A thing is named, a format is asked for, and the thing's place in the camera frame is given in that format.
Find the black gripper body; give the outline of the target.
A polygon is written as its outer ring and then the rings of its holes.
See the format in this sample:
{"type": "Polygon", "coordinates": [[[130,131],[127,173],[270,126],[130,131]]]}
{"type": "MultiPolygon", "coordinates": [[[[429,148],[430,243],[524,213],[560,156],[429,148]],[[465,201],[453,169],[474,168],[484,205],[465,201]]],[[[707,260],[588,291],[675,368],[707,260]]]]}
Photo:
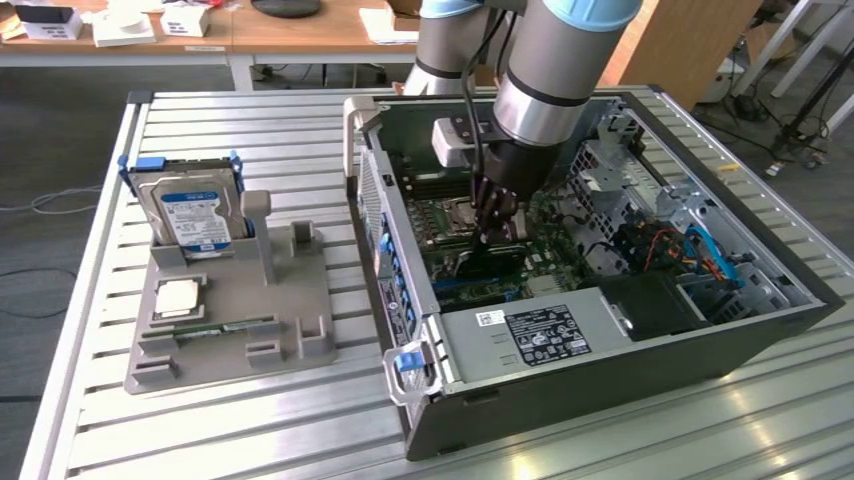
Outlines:
{"type": "Polygon", "coordinates": [[[518,199],[530,199],[546,184],[560,156],[560,145],[533,146],[516,140],[489,143],[485,169],[476,174],[476,199],[486,185],[508,189],[518,199]]]}

